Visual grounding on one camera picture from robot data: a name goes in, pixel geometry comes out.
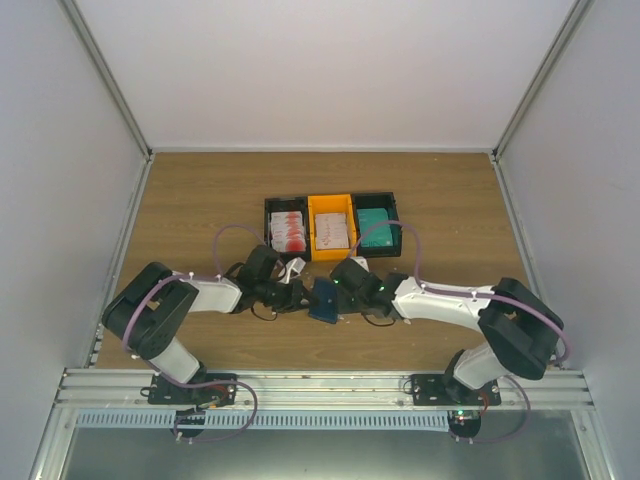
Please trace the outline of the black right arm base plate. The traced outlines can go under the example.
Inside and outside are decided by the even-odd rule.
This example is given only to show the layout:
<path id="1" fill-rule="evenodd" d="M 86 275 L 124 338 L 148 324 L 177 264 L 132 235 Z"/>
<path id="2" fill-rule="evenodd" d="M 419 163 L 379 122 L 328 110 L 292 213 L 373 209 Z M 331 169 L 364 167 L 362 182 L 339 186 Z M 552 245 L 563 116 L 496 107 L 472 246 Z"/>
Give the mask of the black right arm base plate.
<path id="1" fill-rule="evenodd" d="M 499 406 L 502 403 L 496 381 L 479 390 L 471 390 L 457 380 L 448 380 L 444 374 L 411 374 L 402 386 L 411 396 L 414 406 L 462 407 Z"/>

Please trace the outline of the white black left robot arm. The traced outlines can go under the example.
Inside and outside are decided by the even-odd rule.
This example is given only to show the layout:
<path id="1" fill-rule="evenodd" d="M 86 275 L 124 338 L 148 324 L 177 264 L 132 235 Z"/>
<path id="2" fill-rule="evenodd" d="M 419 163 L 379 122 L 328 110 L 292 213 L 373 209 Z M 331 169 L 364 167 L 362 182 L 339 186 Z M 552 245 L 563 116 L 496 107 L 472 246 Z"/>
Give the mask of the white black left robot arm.
<path id="1" fill-rule="evenodd" d="M 201 277 L 152 262 L 106 306 L 102 326 L 123 350 L 151 366 L 171 383 L 185 404 L 203 398 L 205 366 L 177 339 L 186 316 L 197 312 L 235 315 L 256 304 L 274 316 L 307 309 L 316 303 L 297 268 L 266 245 L 255 247 L 244 262 L 225 273 Z"/>

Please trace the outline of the blue card holder wallet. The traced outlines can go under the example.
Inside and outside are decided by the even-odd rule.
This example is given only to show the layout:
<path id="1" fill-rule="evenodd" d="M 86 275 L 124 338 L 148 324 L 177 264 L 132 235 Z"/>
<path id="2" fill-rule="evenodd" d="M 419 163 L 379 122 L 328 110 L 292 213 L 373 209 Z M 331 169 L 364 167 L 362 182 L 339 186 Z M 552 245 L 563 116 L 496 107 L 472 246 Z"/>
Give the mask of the blue card holder wallet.
<path id="1" fill-rule="evenodd" d="M 308 316 L 328 324 L 338 321 L 336 284 L 328 278 L 317 277 L 311 289 Z"/>

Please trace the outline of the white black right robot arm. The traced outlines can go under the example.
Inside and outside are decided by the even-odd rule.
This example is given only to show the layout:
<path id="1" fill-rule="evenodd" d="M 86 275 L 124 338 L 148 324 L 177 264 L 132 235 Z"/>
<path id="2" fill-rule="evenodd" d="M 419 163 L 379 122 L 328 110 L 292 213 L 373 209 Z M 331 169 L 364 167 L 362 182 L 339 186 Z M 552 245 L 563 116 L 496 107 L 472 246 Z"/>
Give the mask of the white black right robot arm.
<path id="1" fill-rule="evenodd" d="M 381 279 L 364 261 L 347 258 L 330 273 L 347 306 L 363 316 L 392 321 L 427 319 L 483 335 L 457 352 L 443 374 L 444 396 L 469 404 L 478 390 L 506 375 L 541 379 L 557 344 L 567 342 L 563 321 L 521 282 L 462 287 L 391 273 Z"/>

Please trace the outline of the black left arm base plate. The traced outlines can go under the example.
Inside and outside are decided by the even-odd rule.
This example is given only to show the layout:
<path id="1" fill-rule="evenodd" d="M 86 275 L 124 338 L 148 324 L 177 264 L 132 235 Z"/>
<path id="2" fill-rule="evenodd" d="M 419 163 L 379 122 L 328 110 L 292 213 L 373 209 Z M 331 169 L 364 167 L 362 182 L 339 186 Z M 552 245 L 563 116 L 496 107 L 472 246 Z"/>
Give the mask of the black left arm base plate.
<path id="1" fill-rule="evenodd" d="M 140 395 L 151 405 L 185 405 L 199 408 L 223 407 L 235 403 L 236 374 L 206 373 L 194 378 L 191 384 L 216 382 L 200 388 L 184 388 L 153 376 L 151 384 L 140 389 Z"/>

